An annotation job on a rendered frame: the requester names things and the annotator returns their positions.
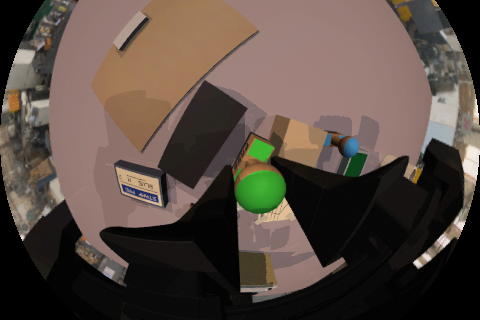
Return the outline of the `blue and brown rubber stamp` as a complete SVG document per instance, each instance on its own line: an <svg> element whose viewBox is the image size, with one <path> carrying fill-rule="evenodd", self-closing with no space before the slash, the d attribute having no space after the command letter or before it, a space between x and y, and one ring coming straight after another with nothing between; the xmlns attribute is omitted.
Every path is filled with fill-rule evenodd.
<svg viewBox="0 0 480 320"><path fill-rule="evenodd" d="M355 137L341 135L339 132L335 131L325 131L328 132L327 139L324 141L324 147L337 147L339 153L344 157L355 156L357 151L359 151L359 144Z"/></svg>

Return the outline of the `beige mug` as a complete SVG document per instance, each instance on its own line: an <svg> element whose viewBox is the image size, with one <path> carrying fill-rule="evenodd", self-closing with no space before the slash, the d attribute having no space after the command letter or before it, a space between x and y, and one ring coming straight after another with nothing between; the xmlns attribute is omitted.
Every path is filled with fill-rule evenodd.
<svg viewBox="0 0 480 320"><path fill-rule="evenodd" d="M397 159L396 156L393 155L388 155L384 157L383 163L380 163L380 167L384 167L384 165L387 165L388 163L392 163L392 161L395 161ZM407 179L413 181L416 176L416 165L411 165L411 163L408 163L407 165L407 171L404 173L404 177L407 177Z"/></svg>

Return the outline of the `beige taped card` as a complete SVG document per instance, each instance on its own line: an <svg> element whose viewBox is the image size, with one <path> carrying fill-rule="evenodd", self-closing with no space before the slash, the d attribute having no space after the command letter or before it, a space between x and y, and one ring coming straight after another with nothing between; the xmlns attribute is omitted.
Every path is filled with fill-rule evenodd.
<svg viewBox="0 0 480 320"><path fill-rule="evenodd" d="M295 220L291 207L289 207L287 200L283 200L283 203L279 207L273 209L273 211L264 213L264 215L257 215L256 225L263 223L263 221L277 221L277 220Z"/></svg>

